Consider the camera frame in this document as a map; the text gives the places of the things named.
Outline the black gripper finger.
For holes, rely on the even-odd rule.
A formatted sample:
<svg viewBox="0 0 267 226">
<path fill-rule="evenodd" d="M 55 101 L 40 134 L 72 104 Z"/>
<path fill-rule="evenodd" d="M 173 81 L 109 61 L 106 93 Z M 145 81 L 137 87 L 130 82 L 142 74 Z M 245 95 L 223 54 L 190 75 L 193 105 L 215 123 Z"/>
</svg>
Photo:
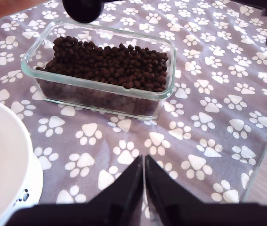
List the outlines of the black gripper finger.
<svg viewBox="0 0 267 226">
<path fill-rule="evenodd" d="M 201 206 L 203 202 L 173 180 L 150 156 L 145 157 L 146 187 L 152 201 L 162 206 Z"/>
<path fill-rule="evenodd" d="M 143 157 L 138 156 L 106 189 L 88 202 L 95 206 L 127 206 L 143 192 Z"/>
</svg>

